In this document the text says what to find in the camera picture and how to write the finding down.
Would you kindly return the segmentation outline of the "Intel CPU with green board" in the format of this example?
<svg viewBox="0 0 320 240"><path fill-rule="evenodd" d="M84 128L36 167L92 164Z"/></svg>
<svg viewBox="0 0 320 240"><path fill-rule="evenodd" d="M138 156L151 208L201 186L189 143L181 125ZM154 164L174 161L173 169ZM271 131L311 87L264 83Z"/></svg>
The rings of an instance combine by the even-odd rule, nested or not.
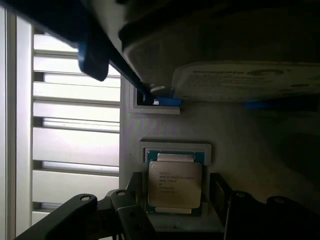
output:
<svg viewBox="0 0 320 240"><path fill-rule="evenodd" d="M147 212L201 215L205 159L203 151L147 150Z"/></svg>

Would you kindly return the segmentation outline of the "blue plastic clip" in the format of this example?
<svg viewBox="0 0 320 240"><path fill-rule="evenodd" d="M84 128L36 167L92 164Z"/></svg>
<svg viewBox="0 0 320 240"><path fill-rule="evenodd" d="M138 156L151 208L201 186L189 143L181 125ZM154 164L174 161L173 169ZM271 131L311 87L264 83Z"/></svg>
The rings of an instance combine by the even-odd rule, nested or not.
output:
<svg viewBox="0 0 320 240"><path fill-rule="evenodd" d="M153 105L162 107L180 107L182 104L183 100L179 98L156 97L153 101Z"/></svg>

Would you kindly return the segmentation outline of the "hard disk with white label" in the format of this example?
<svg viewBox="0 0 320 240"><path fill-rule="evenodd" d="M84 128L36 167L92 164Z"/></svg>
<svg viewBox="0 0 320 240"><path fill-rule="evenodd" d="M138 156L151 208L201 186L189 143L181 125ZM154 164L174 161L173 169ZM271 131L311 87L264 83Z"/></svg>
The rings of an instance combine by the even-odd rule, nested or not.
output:
<svg viewBox="0 0 320 240"><path fill-rule="evenodd" d="M174 97L244 103L320 93L320 63L203 61L176 68Z"/></svg>

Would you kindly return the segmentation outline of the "dark bulky computer part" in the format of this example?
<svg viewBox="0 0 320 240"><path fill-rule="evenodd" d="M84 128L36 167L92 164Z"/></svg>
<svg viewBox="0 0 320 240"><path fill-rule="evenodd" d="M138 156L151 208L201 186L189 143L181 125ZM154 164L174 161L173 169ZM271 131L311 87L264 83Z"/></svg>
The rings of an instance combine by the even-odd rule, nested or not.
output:
<svg viewBox="0 0 320 240"><path fill-rule="evenodd" d="M172 0L126 24L119 38L134 66L320 63L320 0Z"/></svg>

